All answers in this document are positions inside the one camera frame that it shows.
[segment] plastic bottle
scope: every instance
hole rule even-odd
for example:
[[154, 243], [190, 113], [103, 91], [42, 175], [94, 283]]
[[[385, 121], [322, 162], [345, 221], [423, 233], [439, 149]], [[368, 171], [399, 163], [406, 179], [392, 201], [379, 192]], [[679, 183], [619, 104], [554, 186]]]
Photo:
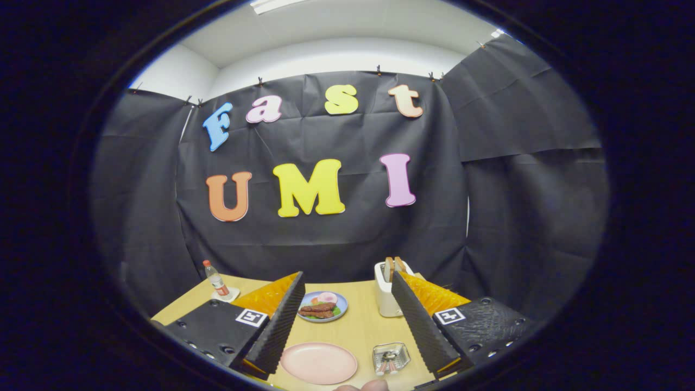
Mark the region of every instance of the plastic bottle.
[[218, 295], [220, 295], [220, 297], [222, 298], [228, 295], [229, 289], [227, 289], [227, 286], [224, 284], [224, 281], [222, 281], [222, 276], [220, 276], [217, 269], [212, 267], [212, 265], [210, 265], [210, 261], [208, 260], [203, 261], [203, 266], [205, 266], [205, 276], [207, 276], [208, 280], [212, 282], [213, 287], [215, 287], [215, 290], [217, 291]]

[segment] orange letter u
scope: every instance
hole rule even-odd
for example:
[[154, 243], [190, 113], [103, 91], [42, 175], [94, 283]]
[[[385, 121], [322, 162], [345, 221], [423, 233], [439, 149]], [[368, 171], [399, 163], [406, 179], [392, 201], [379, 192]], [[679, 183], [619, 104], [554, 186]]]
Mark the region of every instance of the orange letter u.
[[236, 206], [227, 209], [224, 205], [224, 187], [227, 183], [226, 175], [213, 175], [205, 183], [210, 193], [210, 212], [219, 221], [238, 221], [246, 216], [249, 210], [249, 186], [251, 173], [242, 171], [231, 176], [236, 183]]

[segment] black backdrop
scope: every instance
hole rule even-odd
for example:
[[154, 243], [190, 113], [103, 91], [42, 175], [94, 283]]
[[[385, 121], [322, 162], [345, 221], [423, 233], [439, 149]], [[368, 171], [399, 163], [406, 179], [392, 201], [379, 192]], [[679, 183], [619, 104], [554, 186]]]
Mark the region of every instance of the black backdrop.
[[[335, 84], [357, 89], [357, 111], [329, 115], [324, 92]], [[400, 114], [388, 90], [400, 84], [420, 94], [424, 114]], [[251, 102], [282, 97], [279, 120], [249, 124]], [[229, 139], [210, 152], [203, 121], [231, 102]], [[199, 263], [220, 270], [274, 280], [297, 270], [307, 282], [374, 278], [374, 263], [399, 255], [414, 270], [444, 285], [457, 283], [466, 236], [464, 178], [458, 160], [453, 115], [442, 90], [430, 80], [403, 74], [335, 72], [289, 77], [251, 86], [205, 103], [188, 121], [179, 145], [177, 201], [186, 243]], [[416, 202], [386, 206], [389, 183], [379, 161], [405, 153]], [[306, 180], [322, 159], [338, 159], [341, 214], [282, 218], [275, 166], [294, 163]], [[205, 179], [250, 171], [250, 206], [244, 218], [222, 222], [210, 213]], [[236, 185], [224, 186], [227, 207], [236, 205]]]
[[566, 303], [594, 263], [608, 201], [586, 106], [508, 35], [446, 74], [471, 216], [461, 292], [536, 319]]
[[[357, 111], [328, 115], [323, 92], [348, 83], [357, 89]], [[398, 112], [387, 91], [400, 84], [419, 92], [421, 117]], [[248, 123], [251, 103], [266, 95], [282, 97], [282, 117]], [[202, 123], [225, 102], [233, 104], [229, 138], [211, 152]], [[312, 74], [201, 106], [130, 90], [97, 153], [95, 227], [112, 273], [149, 314], [203, 279], [205, 259], [246, 278], [303, 270], [308, 282], [346, 282], [373, 278], [375, 262], [399, 255], [464, 296], [490, 295], [546, 319], [570, 299], [598, 247], [607, 200], [598, 146], [574, 92], [506, 35], [435, 83], [403, 74]], [[379, 158], [389, 153], [411, 157], [413, 205], [385, 204]], [[272, 169], [294, 163], [308, 179], [321, 159], [342, 163], [345, 211], [279, 217]], [[205, 180], [239, 171], [253, 175], [248, 212], [219, 221]], [[236, 205], [231, 179], [224, 201]]]

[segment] ceiling light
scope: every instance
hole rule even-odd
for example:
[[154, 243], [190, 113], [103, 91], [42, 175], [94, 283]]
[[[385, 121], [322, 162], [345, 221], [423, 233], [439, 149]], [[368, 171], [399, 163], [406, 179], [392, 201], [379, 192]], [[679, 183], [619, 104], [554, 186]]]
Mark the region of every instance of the ceiling light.
[[251, 3], [251, 7], [260, 15], [274, 9], [289, 6], [306, 0], [256, 0]]

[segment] letter m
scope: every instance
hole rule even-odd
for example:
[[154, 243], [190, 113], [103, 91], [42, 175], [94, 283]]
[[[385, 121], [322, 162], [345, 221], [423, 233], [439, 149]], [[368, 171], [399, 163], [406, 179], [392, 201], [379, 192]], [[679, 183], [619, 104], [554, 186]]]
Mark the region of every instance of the letter m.
[[338, 170], [340, 167], [339, 160], [321, 160], [314, 166], [308, 182], [297, 166], [292, 163], [275, 167], [272, 173], [279, 178], [281, 200], [281, 207], [277, 213], [281, 217], [297, 216], [300, 211], [294, 204], [294, 198], [302, 211], [305, 214], [310, 214], [316, 196], [318, 196], [316, 213], [343, 213], [345, 205], [341, 202], [338, 194]]

